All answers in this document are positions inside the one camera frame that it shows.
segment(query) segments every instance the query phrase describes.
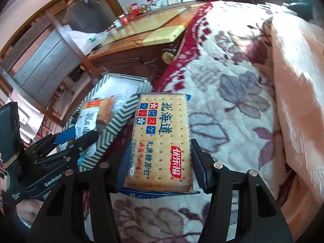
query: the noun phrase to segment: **green and white striped container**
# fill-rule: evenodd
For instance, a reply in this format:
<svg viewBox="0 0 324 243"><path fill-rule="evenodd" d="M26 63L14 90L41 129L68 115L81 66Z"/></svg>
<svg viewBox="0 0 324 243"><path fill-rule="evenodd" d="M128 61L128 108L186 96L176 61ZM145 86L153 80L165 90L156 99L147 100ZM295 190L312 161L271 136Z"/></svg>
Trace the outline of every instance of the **green and white striped container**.
<svg viewBox="0 0 324 243"><path fill-rule="evenodd" d="M97 151L93 156L86 156L79 167L79 171L91 170L96 164L99 162L109 145L113 142L114 138L117 134L122 130L127 121L132 117L134 112L136 111L136 106L138 102L137 94L144 92L149 93L152 91L152 85L146 78L134 77L128 75L121 74L106 74L99 83L91 90L91 92L85 97L85 99L81 102L79 107L75 112L80 112L81 106L84 102L90 100L93 95L101 88L101 86L110 78L119 78L119 79L128 79L133 81L141 82L138 87L137 93L132 95L130 99L125 103L125 105L114 115L114 117L110 120L108 125L104 128L102 134L99 135L97 141ZM64 126L63 130L67 130L74 124L72 122L72 117L69 119L69 122Z"/></svg>

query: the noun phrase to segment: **wooden desk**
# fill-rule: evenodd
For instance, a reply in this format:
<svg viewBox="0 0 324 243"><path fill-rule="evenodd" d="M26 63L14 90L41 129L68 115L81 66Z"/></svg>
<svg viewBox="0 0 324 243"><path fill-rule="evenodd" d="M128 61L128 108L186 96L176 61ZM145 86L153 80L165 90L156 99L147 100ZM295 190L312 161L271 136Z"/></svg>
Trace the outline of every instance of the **wooden desk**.
<svg viewBox="0 0 324 243"><path fill-rule="evenodd" d="M170 50L177 52L184 36L184 30L188 27L198 9L204 4L205 3L202 2L179 3L178 7L175 5L166 6L160 10L156 10L157 12L152 11L145 14L143 17L140 16L135 21L140 21L144 17L150 17L155 14L161 14L168 11L171 12L172 10L183 8L180 14L166 21L157 29L111 42L95 50L87 57L94 66L101 71L146 77L150 81L155 80L160 77L168 66L161 58L163 52ZM156 40L154 40L154 34L162 28L176 28L178 26L183 26L183 31L177 34L178 37L174 41L165 43L165 40L162 40L159 35L157 35ZM146 46L145 39L148 37L153 38L153 40L149 46Z"/></svg>

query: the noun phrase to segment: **blanket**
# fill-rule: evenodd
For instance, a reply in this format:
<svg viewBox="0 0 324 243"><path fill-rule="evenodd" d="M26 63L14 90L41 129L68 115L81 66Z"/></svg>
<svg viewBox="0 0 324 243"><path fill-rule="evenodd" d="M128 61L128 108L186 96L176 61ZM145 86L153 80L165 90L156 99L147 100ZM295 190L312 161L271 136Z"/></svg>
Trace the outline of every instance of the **blanket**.
<svg viewBox="0 0 324 243"><path fill-rule="evenodd" d="M286 164L273 85L270 10L253 4L202 6L157 92L186 93L191 137L231 170L255 169L283 205L294 180ZM110 147L132 134L131 120ZM194 189L200 190L197 182ZM123 242L197 242L210 195L143 200L111 195ZM227 239L234 238L238 195L233 193Z"/></svg>

